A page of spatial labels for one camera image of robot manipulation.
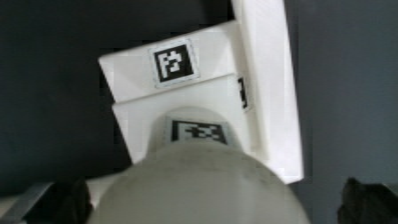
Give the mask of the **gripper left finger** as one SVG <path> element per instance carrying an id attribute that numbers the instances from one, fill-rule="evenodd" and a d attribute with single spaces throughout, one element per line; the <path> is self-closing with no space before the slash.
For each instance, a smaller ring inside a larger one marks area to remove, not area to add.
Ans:
<path id="1" fill-rule="evenodd" d="M 94 206 L 83 179 L 32 185 L 0 216 L 0 224 L 85 224 Z"/>

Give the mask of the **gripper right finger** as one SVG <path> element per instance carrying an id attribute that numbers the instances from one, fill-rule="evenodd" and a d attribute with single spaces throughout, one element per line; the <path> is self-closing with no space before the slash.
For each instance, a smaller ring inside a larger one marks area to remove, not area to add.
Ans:
<path id="1" fill-rule="evenodd" d="M 384 184 L 346 180 L 337 224 L 398 224 L 398 195 Z"/>

